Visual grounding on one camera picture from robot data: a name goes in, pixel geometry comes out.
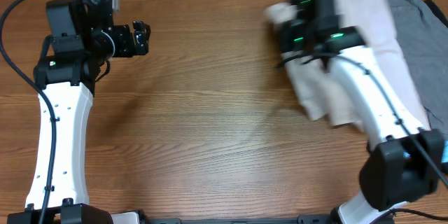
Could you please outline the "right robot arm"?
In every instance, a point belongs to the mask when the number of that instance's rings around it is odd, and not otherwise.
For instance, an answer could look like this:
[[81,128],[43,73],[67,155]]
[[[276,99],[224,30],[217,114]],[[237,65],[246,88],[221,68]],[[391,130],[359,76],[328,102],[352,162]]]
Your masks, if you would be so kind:
[[279,32],[292,59],[321,60],[353,102],[369,137],[360,191],[330,213],[300,223],[392,223],[407,204],[430,195],[447,178],[441,170],[445,140],[426,130],[403,106],[356,27],[343,27],[335,0],[290,0],[294,14]]

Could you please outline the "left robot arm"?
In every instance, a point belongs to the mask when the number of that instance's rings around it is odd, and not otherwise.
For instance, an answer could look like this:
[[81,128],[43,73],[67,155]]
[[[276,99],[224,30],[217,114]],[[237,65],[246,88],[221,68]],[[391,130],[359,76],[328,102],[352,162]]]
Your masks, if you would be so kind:
[[116,25],[119,0],[51,0],[50,34],[32,77],[40,134],[36,168],[24,210],[8,223],[146,223],[142,211],[109,213],[93,207],[85,180],[85,138],[95,86],[113,57],[145,55],[151,28]]

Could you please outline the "grey shorts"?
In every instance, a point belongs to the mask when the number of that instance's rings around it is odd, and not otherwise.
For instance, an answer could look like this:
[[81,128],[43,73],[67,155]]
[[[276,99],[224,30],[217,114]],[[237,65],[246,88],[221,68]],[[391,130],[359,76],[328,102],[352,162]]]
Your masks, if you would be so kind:
[[423,116],[447,137],[447,26],[422,0],[388,4]]

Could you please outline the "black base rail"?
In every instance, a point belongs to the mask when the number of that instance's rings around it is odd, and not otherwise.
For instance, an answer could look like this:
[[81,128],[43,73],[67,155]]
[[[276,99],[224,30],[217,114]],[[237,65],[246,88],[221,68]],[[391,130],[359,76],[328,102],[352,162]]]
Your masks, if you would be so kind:
[[180,218],[149,218],[142,211],[113,213],[113,224],[330,224],[329,215],[301,215],[295,218],[240,218],[181,220]]

